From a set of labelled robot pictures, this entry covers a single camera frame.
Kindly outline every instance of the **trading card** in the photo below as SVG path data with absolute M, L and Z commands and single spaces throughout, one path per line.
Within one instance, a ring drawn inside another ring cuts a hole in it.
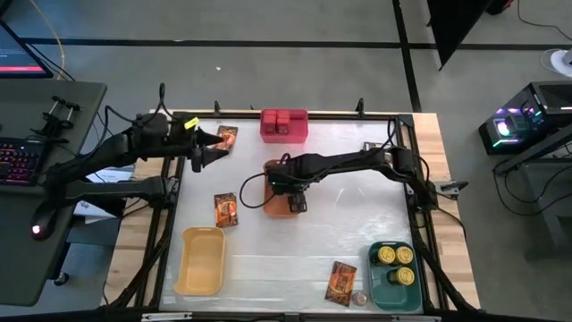
M 239 224 L 234 193 L 214 195 L 214 211 L 216 213 L 217 227 L 224 228 Z
M 351 291 L 354 289 L 354 280 L 358 269 L 348 264 L 333 262 L 332 275 L 325 299 L 349 307 Z
M 223 138 L 223 141 L 221 143 L 217 143 L 214 148 L 230 151 L 236 142 L 238 132 L 239 128 L 236 126 L 219 126 L 216 135 Z

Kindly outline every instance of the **green container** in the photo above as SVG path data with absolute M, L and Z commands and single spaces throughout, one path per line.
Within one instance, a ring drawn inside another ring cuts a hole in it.
M 407 265 L 376 266 L 372 263 L 370 258 L 376 254 L 382 246 L 391 246 L 395 250 L 399 246 L 408 246 L 413 249 L 410 245 L 400 241 L 378 241 L 369 248 L 367 261 L 369 263 L 369 281 L 372 301 L 378 308 L 386 311 L 420 313 L 422 311 L 421 284 L 419 283 L 419 269 L 417 268 L 415 252 L 413 260 Z M 415 282 L 413 282 L 412 285 L 394 285 L 390 284 L 387 280 L 387 273 L 399 267 L 409 267 L 413 270 L 415 273 Z

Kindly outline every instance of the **wooden board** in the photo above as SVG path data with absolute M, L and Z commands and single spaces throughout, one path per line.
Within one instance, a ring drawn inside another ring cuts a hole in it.
M 258 111 L 234 111 L 241 113 L 258 113 Z M 413 114 L 416 126 L 416 138 L 419 152 L 431 168 L 432 181 L 447 181 L 450 179 L 449 166 L 445 149 L 442 143 L 439 121 L 436 114 Z M 159 175 L 163 159 L 149 159 L 148 162 L 138 161 L 136 164 L 135 177 L 138 179 Z M 439 197 L 441 208 L 458 217 L 457 202 Z M 140 268 L 141 261 L 147 243 L 147 235 L 151 222 L 150 209 L 144 209 L 128 216 L 122 221 L 122 226 L 115 245 L 114 256 L 105 285 L 105 294 L 109 301 L 119 296 L 122 290 L 129 284 L 133 276 Z M 164 226 L 164 214 L 158 230 L 160 237 Z M 434 211 L 433 228 L 435 230 L 439 256 L 442 268 L 463 294 L 465 299 L 475 307 L 479 307 L 479 300 L 473 278 L 473 270 L 468 256 L 463 230 L 458 223 L 440 211 Z M 429 267 L 426 268 L 429 283 L 430 297 L 433 304 L 437 305 L 438 298 L 433 274 Z M 150 301 L 150 296 L 155 285 L 156 267 L 149 274 L 149 283 L 145 297 L 145 304 Z

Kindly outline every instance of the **gray floor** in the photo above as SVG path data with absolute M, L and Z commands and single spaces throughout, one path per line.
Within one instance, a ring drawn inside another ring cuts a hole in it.
M 27 1 L 6 16 L 24 37 L 51 37 Z M 391 0 L 328 1 L 38 1 L 62 37 L 137 39 L 246 39 L 397 41 Z M 401 0 L 411 42 L 433 42 L 424 0 Z M 572 2 L 522 0 L 523 17 L 559 25 L 572 34 Z M 485 15 L 465 43 L 567 43 L 552 29 L 517 20 L 516 2 L 499 16 Z M 57 47 L 41 47 L 59 61 Z M 83 81 L 109 85 L 105 102 L 124 114 L 153 108 L 157 85 L 167 84 L 172 107 L 288 107 L 351 110 L 359 97 L 370 111 L 410 111 L 399 50 L 287 48 L 66 47 L 66 69 Z M 468 180 L 459 207 L 482 307 L 492 313 L 570 319 L 570 261 L 525 260 L 546 240 L 539 218 L 505 211 L 477 126 L 529 81 L 560 80 L 539 65 L 542 52 L 458 51 L 442 72 L 433 50 L 412 52 L 421 104 L 439 115 L 450 170 Z M 125 126 L 113 120 L 112 129 Z M 95 141 L 92 133 L 85 147 Z M 105 261 L 85 272 L 103 283 Z M 46 289 L 49 305 L 0 308 L 0 315 L 96 307 L 100 291 L 69 284 Z M 74 305 L 68 299 L 74 297 Z

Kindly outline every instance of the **yellow tray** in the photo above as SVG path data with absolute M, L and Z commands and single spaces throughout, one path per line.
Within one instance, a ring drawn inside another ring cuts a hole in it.
M 212 295 L 223 283 L 224 232 L 215 227 L 193 227 L 182 233 L 180 295 Z

